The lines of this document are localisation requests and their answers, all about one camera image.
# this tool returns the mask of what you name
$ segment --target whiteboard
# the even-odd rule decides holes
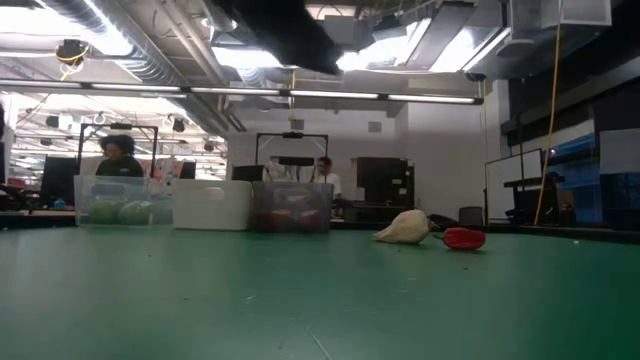
[[[524,153],[524,178],[542,176],[542,151],[540,149]],[[506,211],[514,208],[513,189],[504,183],[522,179],[520,155],[500,159],[485,165],[487,172],[487,210],[489,220],[507,220]]]

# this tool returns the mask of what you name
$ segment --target red pepper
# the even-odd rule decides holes
[[[465,228],[450,228],[444,232],[445,245],[455,250],[477,250],[487,241],[484,233]]]

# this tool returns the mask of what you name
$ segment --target white wall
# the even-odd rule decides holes
[[[510,115],[509,82],[507,80],[496,80],[492,84],[492,89],[493,91],[488,94],[485,99],[487,112],[487,162],[502,159],[510,155],[507,138],[502,136],[500,130],[500,125],[508,121]]]
[[[578,125],[558,130],[551,135],[551,147],[564,144],[585,135],[593,134],[594,131],[593,120],[587,120]],[[547,149],[547,144],[548,139],[545,135],[533,140],[525,141],[522,144],[522,150],[524,152],[536,149],[542,149],[544,151]],[[520,145],[512,146],[511,153],[513,155],[520,154]]]
[[[394,143],[397,157],[408,157],[407,136],[409,136],[409,105],[405,105],[400,110],[395,120]]]
[[[250,133],[228,136],[227,177],[232,166],[253,165],[255,161],[255,133],[291,131],[289,111],[271,110],[261,113],[253,109],[241,109],[236,114]],[[356,187],[355,163],[357,157],[396,157],[394,148],[394,119],[387,118],[383,111],[333,111],[296,110],[295,115],[305,120],[305,133],[329,135],[329,157],[333,170],[342,178],[343,195],[348,199],[363,200],[363,192]],[[382,133],[368,133],[369,121],[381,121]],[[261,145],[268,140],[263,137]],[[323,156],[324,142],[311,139],[285,140],[274,137],[259,153],[259,164],[266,163],[271,156]]]
[[[486,147],[482,107],[408,107],[407,155],[416,166],[416,206],[427,214],[454,219],[461,207],[484,206]]]

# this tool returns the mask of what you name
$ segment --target fluorescent light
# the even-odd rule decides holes
[[[400,51],[398,56],[396,56],[395,66],[406,64],[407,61],[409,61],[409,56],[411,56],[415,51],[416,46],[418,46],[418,43],[424,36],[424,33],[427,31],[430,24],[431,18],[426,18],[420,23],[413,23],[407,26],[407,34],[411,35],[409,35],[409,40],[405,47]]]
[[[430,102],[430,103],[449,103],[449,104],[473,104],[475,99],[457,98],[447,96],[430,96],[430,95],[389,95],[392,101],[410,101],[410,102]]]
[[[147,154],[151,154],[151,151],[149,151],[149,150],[147,150],[147,149],[143,148],[143,147],[142,147],[142,146],[140,146],[140,145],[133,145],[133,147],[135,147],[136,149],[138,149],[138,150],[140,150],[140,151],[144,151],[144,152],[145,152],[145,153],[147,153]]]
[[[195,88],[191,88],[191,91],[193,91],[194,93],[210,93],[210,94],[225,94],[225,95],[266,95],[266,96],[280,95],[280,91],[277,89],[195,87]]]
[[[506,38],[509,34],[511,34],[511,28],[505,28],[504,30],[502,30],[502,32],[496,36],[495,39],[493,39],[493,41],[491,41],[491,43],[489,43],[489,45],[485,46],[476,56],[474,56],[463,68],[463,71],[469,71],[471,70],[471,68],[473,68],[474,66],[476,66],[476,64],[478,62],[480,62],[480,60],[484,59],[485,56],[487,56],[491,50],[493,50],[496,46],[500,45],[502,43],[502,41],[504,40],[504,38]]]
[[[212,47],[220,65],[236,69],[253,69],[257,67],[279,68],[282,64],[271,53],[254,49],[226,49]]]
[[[81,87],[80,84],[74,82],[9,79],[0,79],[0,86],[49,87],[67,89],[77,89]]]
[[[140,93],[140,96],[160,99],[185,99],[187,97],[187,94]]]
[[[0,57],[13,57],[13,58],[43,58],[53,57],[56,53],[43,52],[43,51],[10,51],[0,49]]]
[[[476,54],[471,31],[463,28],[431,66],[431,72],[456,72]]]
[[[11,149],[11,152],[14,154],[33,154],[33,155],[78,155],[77,151],[56,151],[56,150],[38,150],[38,149]],[[102,153],[97,151],[87,151],[83,152],[85,154],[97,154],[102,155]]]
[[[378,98],[378,94],[373,93],[351,93],[338,91],[314,91],[314,90],[291,90],[292,96],[301,97],[325,97],[325,98],[343,98],[343,99],[371,99]]]
[[[123,91],[180,91],[178,86],[161,86],[161,85],[135,85],[135,84],[93,84],[94,89],[98,90],[123,90]]]

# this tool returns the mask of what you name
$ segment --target man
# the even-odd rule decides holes
[[[133,158],[135,141],[127,135],[110,135],[100,140],[106,160],[100,163],[97,176],[143,177],[144,170]]]
[[[333,198],[342,198],[342,187],[340,184],[340,176],[331,172],[333,162],[326,156],[318,159],[316,167],[318,169],[318,176],[315,179],[316,183],[333,184]]]

